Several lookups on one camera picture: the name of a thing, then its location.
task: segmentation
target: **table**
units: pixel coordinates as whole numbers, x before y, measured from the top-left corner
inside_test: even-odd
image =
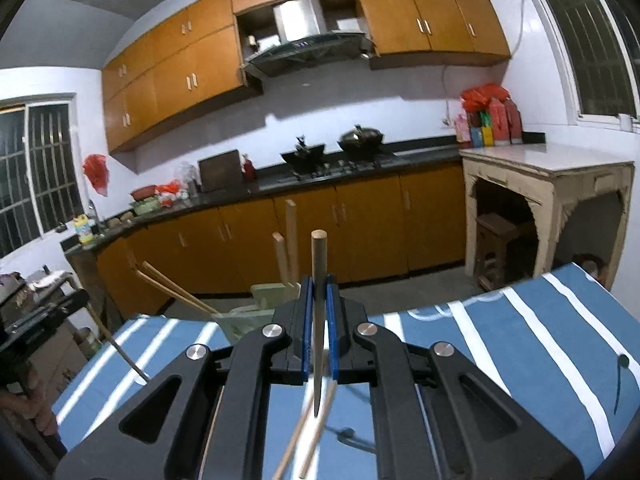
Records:
[[[476,183],[484,179],[527,200],[538,234],[534,276],[551,270],[562,228],[579,202],[616,192],[622,203],[605,287],[611,289],[618,269],[628,221],[633,158],[560,144],[520,144],[460,150],[466,189],[465,272],[476,262]]]

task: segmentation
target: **concrete floor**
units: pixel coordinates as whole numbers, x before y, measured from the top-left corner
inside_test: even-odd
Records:
[[[365,306],[368,314],[375,315],[446,303],[453,300],[466,300],[466,298],[476,296],[482,292],[475,280],[465,276],[464,267],[455,267],[406,280],[344,288],[340,291],[340,294],[344,298],[359,301]],[[252,298],[204,301],[219,312],[228,312],[237,306],[254,303]],[[201,311],[179,301],[172,304],[164,314],[167,317],[177,317],[179,319],[210,319]]]

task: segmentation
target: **window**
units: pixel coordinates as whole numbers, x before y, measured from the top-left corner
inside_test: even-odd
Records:
[[[573,69],[580,113],[637,116],[636,80],[627,47],[604,1],[546,0]]]
[[[0,258],[81,212],[68,104],[0,110]]]

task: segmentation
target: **cloth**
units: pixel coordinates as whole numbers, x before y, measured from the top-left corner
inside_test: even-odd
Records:
[[[574,264],[463,302],[370,320],[411,344],[452,343],[564,443],[578,457],[587,477],[610,453],[640,406],[636,361],[640,325]],[[116,338],[150,376],[195,342],[211,349],[227,345],[215,323],[164,317],[139,316],[128,321]],[[630,366],[622,370],[620,404],[614,414],[616,363],[621,353],[629,357]],[[142,387],[134,377],[135,372],[110,345],[88,363],[54,405],[60,435],[69,449],[97,420]],[[303,400],[311,394],[310,384],[272,386],[263,478],[273,475]],[[308,479],[377,478],[369,446],[358,449],[338,440],[345,434],[342,430],[349,428],[352,442],[374,442],[366,384],[338,387],[327,428]],[[290,466],[293,476],[288,473],[285,478],[296,478],[309,433],[305,428]]]

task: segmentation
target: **plastic bag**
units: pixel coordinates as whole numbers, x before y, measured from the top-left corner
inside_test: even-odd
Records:
[[[460,94],[460,97],[462,98],[462,107],[467,112],[479,112],[487,109],[491,98],[495,97],[503,102],[511,95],[500,85],[487,83],[486,85],[465,90]]]
[[[107,185],[109,184],[109,170],[107,168],[107,158],[104,155],[89,155],[82,165],[84,174],[98,194],[107,196]]]

